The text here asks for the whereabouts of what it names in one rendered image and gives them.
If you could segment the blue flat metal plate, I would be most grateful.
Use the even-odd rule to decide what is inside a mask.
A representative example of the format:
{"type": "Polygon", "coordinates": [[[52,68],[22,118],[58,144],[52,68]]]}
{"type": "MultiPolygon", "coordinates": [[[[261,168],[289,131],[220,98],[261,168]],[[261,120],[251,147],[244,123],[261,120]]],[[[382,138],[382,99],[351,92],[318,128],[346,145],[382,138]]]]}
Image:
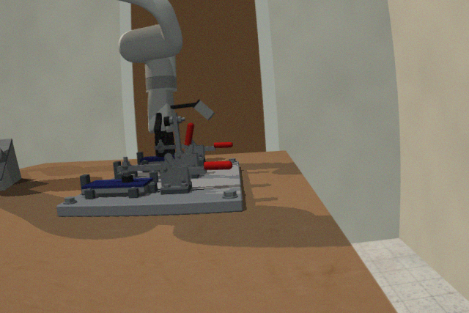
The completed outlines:
{"type": "Polygon", "coordinates": [[[118,180],[95,180],[91,183],[81,186],[82,193],[88,188],[94,189],[95,194],[109,194],[109,193],[128,193],[131,187],[139,188],[139,192],[145,192],[148,189],[148,184],[153,182],[151,178],[135,178],[131,183],[123,183],[122,179],[118,180]]]}

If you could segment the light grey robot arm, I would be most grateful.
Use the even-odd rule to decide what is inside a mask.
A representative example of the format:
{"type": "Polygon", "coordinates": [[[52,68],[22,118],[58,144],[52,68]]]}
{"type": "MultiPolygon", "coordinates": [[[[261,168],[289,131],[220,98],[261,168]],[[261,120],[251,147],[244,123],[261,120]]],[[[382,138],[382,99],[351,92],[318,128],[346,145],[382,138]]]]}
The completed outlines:
{"type": "MultiPolygon", "coordinates": [[[[159,23],[125,32],[118,43],[120,54],[129,62],[145,64],[146,90],[177,88],[175,56],[182,49],[182,33],[172,5],[168,0],[119,1],[143,7],[159,23]]],[[[195,108],[207,120],[215,114],[200,99],[196,103],[171,106],[172,109],[187,107],[195,108]]]]}

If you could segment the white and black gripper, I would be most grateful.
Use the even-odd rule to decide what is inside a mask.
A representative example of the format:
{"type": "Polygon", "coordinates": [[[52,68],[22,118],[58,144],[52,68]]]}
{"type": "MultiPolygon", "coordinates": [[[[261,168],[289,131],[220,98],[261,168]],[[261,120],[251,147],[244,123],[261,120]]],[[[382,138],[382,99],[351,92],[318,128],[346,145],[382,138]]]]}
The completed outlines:
{"type": "Polygon", "coordinates": [[[174,126],[165,126],[164,117],[171,117],[174,109],[173,92],[177,88],[148,89],[148,128],[150,133],[155,134],[155,146],[162,139],[163,145],[174,145],[174,126]],[[155,126],[155,127],[154,127],[155,126]],[[151,132],[152,131],[152,132],[151,132]]]}

